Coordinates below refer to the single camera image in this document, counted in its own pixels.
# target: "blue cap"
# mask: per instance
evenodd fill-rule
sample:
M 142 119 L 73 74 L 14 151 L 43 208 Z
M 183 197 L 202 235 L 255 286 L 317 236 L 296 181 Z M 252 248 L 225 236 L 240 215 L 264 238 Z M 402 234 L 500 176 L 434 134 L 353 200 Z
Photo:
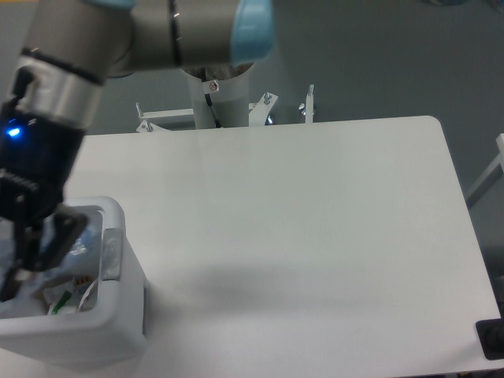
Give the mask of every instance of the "blue cap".
M 136 5 L 136 0 L 86 0 L 97 6 L 108 6 L 110 8 L 131 9 Z
M 231 63 L 253 63 L 271 53 L 275 27 L 271 0 L 240 0 L 231 37 Z

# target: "blue led light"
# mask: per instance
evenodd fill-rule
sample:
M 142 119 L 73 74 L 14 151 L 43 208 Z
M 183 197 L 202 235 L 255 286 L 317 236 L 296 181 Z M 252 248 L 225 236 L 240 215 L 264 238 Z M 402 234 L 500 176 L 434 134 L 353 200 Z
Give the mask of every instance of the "blue led light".
M 7 134 L 11 138 L 17 138 L 21 134 L 21 129 L 20 128 L 10 128 L 7 130 Z

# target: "gray floor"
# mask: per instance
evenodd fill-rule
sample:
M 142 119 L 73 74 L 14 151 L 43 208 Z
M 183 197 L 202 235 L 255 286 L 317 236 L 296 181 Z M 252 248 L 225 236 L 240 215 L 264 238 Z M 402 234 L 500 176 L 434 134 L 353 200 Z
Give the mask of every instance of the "gray floor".
M 280 96 L 280 123 L 315 84 L 318 121 L 432 115 L 443 124 L 463 190 L 497 154 L 504 132 L 504 14 L 485 0 L 437 7 L 414 0 L 274 0 L 277 43 L 257 64 L 251 97 Z M 0 6 L 0 93 L 33 14 L 33 3 Z M 90 133 L 133 132 L 144 111 L 190 106 L 177 71 L 110 80 Z M 491 270 L 504 274 L 504 184 L 473 211 Z

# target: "white plastic bin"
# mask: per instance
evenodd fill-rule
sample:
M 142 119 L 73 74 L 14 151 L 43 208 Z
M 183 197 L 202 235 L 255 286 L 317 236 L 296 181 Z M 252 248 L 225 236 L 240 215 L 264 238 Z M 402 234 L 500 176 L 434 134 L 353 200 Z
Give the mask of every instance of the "white plastic bin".
M 93 309 L 0 319 L 0 347 L 58 365 L 129 358 L 147 348 L 144 335 L 147 281 L 126 239 L 124 212 L 111 198 L 67 202 L 102 230 L 98 297 Z M 92 266 L 80 267 L 89 273 Z

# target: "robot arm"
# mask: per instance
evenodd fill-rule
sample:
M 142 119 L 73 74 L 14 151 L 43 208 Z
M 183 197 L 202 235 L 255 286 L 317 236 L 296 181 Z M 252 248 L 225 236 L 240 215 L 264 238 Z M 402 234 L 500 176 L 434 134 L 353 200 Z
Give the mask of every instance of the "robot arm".
M 16 250 L 0 301 L 60 264 L 86 218 L 63 189 L 106 78 L 239 65 L 272 49 L 271 0 L 41 0 L 0 112 L 0 217 Z M 41 251 L 43 221 L 55 236 Z

